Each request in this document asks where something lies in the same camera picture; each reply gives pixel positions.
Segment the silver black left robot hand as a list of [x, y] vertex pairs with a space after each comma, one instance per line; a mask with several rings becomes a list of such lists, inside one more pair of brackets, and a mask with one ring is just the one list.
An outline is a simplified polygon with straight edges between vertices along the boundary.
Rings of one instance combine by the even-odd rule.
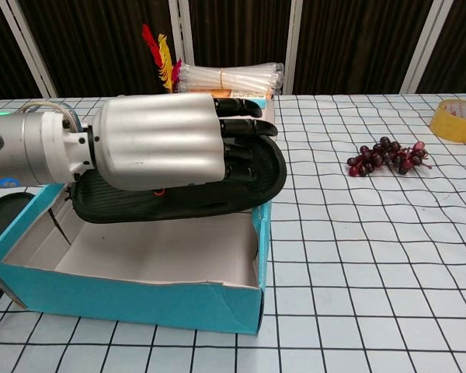
[[209, 93], [121, 96], [106, 101], [92, 122], [95, 168], [121, 190], [159, 190], [250, 179], [232, 160], [249, 150], [229, 139], [275, 136], [257, 103]]

